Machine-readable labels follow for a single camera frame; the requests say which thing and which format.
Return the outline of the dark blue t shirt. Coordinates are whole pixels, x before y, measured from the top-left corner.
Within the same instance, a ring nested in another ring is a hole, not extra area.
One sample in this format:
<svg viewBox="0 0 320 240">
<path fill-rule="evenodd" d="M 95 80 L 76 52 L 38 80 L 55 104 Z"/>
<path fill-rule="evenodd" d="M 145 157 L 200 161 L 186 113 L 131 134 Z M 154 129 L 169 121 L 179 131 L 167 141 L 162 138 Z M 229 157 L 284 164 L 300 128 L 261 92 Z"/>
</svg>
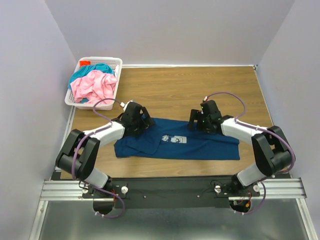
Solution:
<svg viewBox="0 0 320 240">
<path fill-rule="evenodd" d="M 138 136 L 114 144 L 118 158 L 144 157 L 173 160 L 240 159 L 239 140 L 218 133 L 189 130 L 188 122 L 154 118 L 155 125 Z"/>
</svg>

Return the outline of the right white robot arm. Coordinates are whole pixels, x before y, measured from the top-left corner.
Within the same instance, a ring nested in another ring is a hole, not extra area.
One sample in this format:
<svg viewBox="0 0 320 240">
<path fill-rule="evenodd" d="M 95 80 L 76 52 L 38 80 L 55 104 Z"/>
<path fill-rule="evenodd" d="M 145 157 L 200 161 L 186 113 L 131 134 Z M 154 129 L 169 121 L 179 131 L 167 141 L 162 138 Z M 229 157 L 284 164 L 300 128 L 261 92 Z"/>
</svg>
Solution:
<svg viewBox="0 0 320 240">
<path fill-rule="evenodd" d="M 231 115 L 222 115 L 213 100 L 203 100 L 200 110 L 192 109 L 189 130 L 233 137 L 252 146 L 255 162 L 231 177 L 230 191 L 241 196 L 252 184 L 291 168 L 295 154 L 282 129 L 248 124 Z"/>
</svg>

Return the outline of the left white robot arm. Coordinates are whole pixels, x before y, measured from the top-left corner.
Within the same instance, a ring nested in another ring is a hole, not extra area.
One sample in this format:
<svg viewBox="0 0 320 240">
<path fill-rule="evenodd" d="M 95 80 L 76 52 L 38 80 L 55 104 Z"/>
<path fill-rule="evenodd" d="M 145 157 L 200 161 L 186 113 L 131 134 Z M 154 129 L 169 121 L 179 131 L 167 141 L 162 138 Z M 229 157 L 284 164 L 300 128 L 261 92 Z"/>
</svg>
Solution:
<svg viewBox="0 0 320 240">
<path fill-rule="evenodd" d="M 138 136 L 156 124 L 144 106 L 132 100 L 117 103 L 123 113 L 114 119 L 106 117 L 108 123 L 101 127 L 87 131 L 72 130 L 55 161 L 56 167 L 71 174 L 74 180 L 91 185 L 101 198 L 112 191 L 112 180 L 95 167 L 100 147 L 124 137 Z"/>
</svg>

